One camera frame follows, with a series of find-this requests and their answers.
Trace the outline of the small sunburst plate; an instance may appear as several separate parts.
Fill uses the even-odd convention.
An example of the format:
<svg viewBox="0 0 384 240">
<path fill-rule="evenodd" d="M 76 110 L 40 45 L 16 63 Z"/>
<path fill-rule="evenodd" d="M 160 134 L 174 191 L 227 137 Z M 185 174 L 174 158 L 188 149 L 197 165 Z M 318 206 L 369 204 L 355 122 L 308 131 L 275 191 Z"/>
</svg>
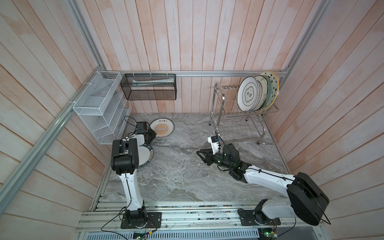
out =
<svg viewBox="0 0 384 240">
<path fill-rule="evenodd" d="M 167 118 L 159 118 L 150 123 L 150 127 L 156 133 L 156 138 L 165 138 L 171 135 L 175 129 L 175 124 Z"/>
</svg>

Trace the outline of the green rim lettered plate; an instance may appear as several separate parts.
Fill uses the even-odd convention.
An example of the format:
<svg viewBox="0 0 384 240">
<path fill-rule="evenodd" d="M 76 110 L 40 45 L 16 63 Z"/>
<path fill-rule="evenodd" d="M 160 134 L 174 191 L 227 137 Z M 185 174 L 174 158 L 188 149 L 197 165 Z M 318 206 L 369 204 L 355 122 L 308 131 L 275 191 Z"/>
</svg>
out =
<svg viewBox="0 0 384 240">
<path fill-rule="evenodd" d="M 143 168 L 144 166 L 148 165 L 154 156 L 154 150 L 153 150 L 153 147 L 151 145 L 139 146 L 138 147 L 138 153 L 139 153 L 139 166 L 138 166 L 138 168 Z"/>
</svg>

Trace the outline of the white plate green clover outline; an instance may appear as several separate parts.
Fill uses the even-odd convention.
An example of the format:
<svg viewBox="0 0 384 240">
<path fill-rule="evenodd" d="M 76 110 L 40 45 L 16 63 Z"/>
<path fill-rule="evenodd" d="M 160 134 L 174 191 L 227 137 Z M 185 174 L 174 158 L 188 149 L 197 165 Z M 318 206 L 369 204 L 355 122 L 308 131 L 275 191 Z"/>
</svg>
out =
<svg viewBox="0 0 384 240">
<path fill-rule="evenodd" d="M 250 111 L 259 95 L 259 85 L 255 77 L 245 78 L 239 86 L 237 104 L 241 111 Z"/>
</svg>

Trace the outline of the mint green flower plate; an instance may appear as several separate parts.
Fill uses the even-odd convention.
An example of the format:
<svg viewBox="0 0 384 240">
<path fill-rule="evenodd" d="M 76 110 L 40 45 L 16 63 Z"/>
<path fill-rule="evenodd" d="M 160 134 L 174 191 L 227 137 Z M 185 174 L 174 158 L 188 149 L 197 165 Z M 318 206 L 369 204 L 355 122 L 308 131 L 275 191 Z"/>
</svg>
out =
<svg viewBox="0 0 384 240">
<path fill-rule="evenodd" d="M 272 95 L 272 83 L 268 76 L 263 75 L 263 77 L 267 80 L 267 85 L 268 85 L 267 96 L 262 107 L 262 110 L 266 110 L 268 108 L 268 102 L 270 101 L 271 95 Z"/>
</svg>

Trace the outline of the cream plate with red berries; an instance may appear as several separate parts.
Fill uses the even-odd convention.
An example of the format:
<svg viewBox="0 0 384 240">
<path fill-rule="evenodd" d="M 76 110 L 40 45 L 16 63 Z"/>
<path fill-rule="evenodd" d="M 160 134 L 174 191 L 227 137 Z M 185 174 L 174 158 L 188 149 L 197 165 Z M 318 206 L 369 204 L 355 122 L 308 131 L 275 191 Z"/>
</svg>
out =
<svg viewBox="0 0 384 240">
<path fill-rule="evenodd" d="M 256 76 L 256 80 L 261 84 L 262 86 L 262 97 L 261 97 L 261 101 L 259 102 L 259 104 L 257 105 L 257 110 L 261 109 L 262 108 L 262 105 L 264 104 L 266 98 L 267 98 L 267 95 L 268 95 L 268 83 L 269 83 L 269 80 L 266 76 L 262 76 L 262 75 L 259 75 L 259 76 Z"/>
</svg>

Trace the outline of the white star patterned plate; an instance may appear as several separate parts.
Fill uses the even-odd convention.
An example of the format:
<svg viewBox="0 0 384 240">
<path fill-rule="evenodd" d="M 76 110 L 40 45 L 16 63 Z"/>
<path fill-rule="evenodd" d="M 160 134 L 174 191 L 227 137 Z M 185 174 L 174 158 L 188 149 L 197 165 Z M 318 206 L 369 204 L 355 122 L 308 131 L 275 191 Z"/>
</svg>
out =
<svg viewBox="0 0 384 240">
<path fill-rule="evenodd" d="M 261 75 L 262 76 L 263 75 L 268 76 L 271 80 L 271 83 L 272 83 L 271 99 L 268 102 L 268 108 L 266 110 L 263 110 L 263 111 L 267 111 L 274 104 L 274 102 L 275 102 L 275 100 L 279 94 L 279 78 L 277 77 L 277 75 L 274 72 L 271 72 L 271 71 L 263 72 Z"/>
</svg>

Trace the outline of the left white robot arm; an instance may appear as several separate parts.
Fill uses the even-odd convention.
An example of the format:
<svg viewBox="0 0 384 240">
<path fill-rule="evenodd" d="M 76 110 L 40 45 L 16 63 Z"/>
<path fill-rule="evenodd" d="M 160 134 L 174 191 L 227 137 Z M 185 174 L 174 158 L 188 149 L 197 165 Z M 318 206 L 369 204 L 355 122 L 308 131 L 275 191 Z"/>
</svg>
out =
<svg viewBox="0 0 384 240">
<path fill-rule="evenodd" d="M 137 181 L 139 146 L 145 146 L 156 137 L 148 122 L 137 122 L 135 133 L 128 139 L 113 141 L 111 168 L 119 176 L 126 197 L 123 208 L 122 229 L 143 228 L 148 223 L 148 214 Z"/>
</svg>

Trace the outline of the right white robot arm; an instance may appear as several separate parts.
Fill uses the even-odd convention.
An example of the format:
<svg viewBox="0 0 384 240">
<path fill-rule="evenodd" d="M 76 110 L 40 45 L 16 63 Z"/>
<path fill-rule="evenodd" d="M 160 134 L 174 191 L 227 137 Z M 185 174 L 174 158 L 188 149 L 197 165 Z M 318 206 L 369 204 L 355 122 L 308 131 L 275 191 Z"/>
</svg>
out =
<svg viewBox="0 0 384 240">
<path fill-rule="evenodd" d="M 236 181 L 260 185 L 286 196 L 275 202 L 263 199 L 253 211 L 241 214 L 249 224 L 278 224 L 281 218 L 300 219 L 311 226 L 329 222 L 325 211 L 330 200 L 307 174 L 279 174 L 243 162 L 233 144 L 225 145 L 219 152 L 218 143 L 214 143 L 211 149 L 201 149 L 196 153 L 206 165 L 222 167 Z"/>
</svg>

